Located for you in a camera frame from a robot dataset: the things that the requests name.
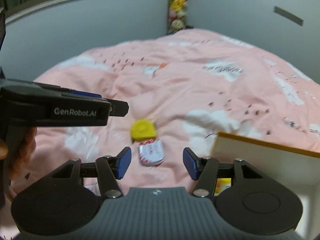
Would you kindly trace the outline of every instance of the round black pad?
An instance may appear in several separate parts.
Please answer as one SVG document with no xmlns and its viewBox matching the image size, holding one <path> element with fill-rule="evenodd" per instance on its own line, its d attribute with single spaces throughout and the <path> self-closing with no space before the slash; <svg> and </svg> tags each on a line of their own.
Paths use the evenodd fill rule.
<svg viewBox="0 0 320 240">
<path fill-rule="evenodd" d="M 90 190 L 61 179 L 59 183 L 35 183 L 22 191 L 14 199 L 11 213 L 20 231 L 49 236 L 84 226 L 99 207 L 99 198 Z"/>
<path fill-rule="evenodd" d="M 230 225 L 257 235 L 288 231 L 302 216 L 300 199 L 273 181 L 234 184 L 217 197 L 216 209 Z"/>
</svg>

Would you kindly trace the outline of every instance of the white box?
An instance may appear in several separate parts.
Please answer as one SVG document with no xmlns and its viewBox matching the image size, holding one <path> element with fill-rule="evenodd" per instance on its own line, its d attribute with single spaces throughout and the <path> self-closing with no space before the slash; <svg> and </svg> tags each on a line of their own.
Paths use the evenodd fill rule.
<svg viewBox="0 0 320 240">
<path fill-rule="evenodd" d="M 243 158 L 286 186 L 303 205 L 297 233 L 307 240 L 320 233 L 320 153 L 220 132 L 211 156 L 225 163 Z"/>
</svg>

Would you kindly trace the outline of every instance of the pink blanket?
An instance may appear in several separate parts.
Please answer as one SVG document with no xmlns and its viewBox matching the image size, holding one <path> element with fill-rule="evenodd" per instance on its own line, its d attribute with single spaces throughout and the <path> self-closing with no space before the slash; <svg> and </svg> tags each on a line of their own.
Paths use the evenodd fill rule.
<svg viewBox="0 0 320 240">
<path fill-rule="evenodd" d="M 177 187 L 193 182 L 182 150 L 210 154 L 224 131 L 320 152 L 320 86 L 283 59 L 245 42 L 205 30 L 183 30 L 153 41 L 132 41 L 89 50 L 37 79 L 129 103 L 126 117 L 106 127 L 40 128 L 37 149 L 16 192 L 70 158 L 92 162 L 132 149 L 120 181 L 129 187 Z M 165 160 L 158 167 L 139 162 L 130 138 L 138 119 L 155 123 Z M 87 187 L 96 192 L 95 181 Z"/>
</svg>

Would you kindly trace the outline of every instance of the small label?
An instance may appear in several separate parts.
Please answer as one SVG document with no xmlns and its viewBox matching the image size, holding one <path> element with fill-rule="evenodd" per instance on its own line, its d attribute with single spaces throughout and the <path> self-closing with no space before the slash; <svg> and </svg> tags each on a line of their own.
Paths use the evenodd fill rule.
<svg viewBox="0 0 320 240">
<path fill-rule="evenodd" d="M 159 165 L 164 160 L 162 142 L 159 139 L 150 139 L 139 144 L 139 158 L 145 166 Z"/>
<path fill-rule="evenodd" d="M 214 196 L 218 196 L 222 191 L 231 187 L 231 179 L 217 179 Z"/>
<path fill-rule="evenodd" d="M 60 109 L 56 107 L 54 109 L 54 114 L 55 115 L 75 115 L 75 116 L 96 116 L 97 112 L 96 111 L 82 111 L 82 110 L 75 110 L 75 109 Z"/>
</svg>

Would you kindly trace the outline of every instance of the red and white tin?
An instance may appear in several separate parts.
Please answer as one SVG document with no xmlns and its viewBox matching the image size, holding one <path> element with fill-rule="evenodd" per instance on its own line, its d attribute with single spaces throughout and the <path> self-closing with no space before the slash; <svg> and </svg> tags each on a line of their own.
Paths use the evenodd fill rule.
<svg viewBox="0 0 320 240">
<path fill-rule="evenodd" d="M 145 166 L 156 166 L 164 160 L 162 142 L 159 139 L 145 140 L 139 143 L 139 158 Z"/>
</svg>

